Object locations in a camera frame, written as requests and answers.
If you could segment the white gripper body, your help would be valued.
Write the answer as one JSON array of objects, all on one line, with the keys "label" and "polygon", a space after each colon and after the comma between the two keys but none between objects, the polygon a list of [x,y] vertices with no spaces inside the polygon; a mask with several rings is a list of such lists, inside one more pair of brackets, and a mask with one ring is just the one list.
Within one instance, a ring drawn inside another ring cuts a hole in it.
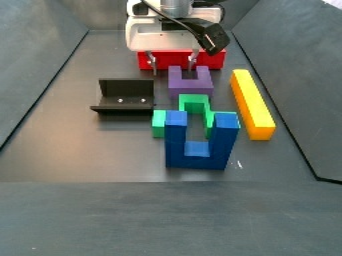
[{"label": "white gripper body", "polygon": [[202,49],[188,31],[163,31],[162,19],[223,19],[214,0],[127,0],[126,43],[132,51]]}]

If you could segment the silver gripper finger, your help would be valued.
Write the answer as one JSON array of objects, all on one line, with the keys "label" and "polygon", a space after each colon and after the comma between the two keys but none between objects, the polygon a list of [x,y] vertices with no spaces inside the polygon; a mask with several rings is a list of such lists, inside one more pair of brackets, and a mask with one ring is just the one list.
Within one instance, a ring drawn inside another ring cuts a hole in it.
[{"label": "silver gripper finger", "polygon": [[188,72],[191,72],[193,66],[197,63],[198,55],[199,55],[199,49],[193,49],[191,54],[188,55],[188,58],[187,58],[187,70],[188,70]]},{"label": "silver gripper finger", "polygon": [[147,56],[147,63],[152,68],[152,74],[156,76],[156,57],[152,54],[152,51],[146,51],[146,56]]}]

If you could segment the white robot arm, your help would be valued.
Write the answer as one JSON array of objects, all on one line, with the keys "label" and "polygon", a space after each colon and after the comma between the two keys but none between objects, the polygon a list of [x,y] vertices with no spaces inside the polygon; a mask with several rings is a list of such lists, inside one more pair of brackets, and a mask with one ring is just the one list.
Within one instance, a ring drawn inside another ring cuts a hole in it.
[{"label": "white robot arm", "polygon": [[144,53],[154,71],[155,51],[190,50],[191,69],[201,50],[215,56],[230,43],[223,17],[221,0],[127,0],[127,47]]}]

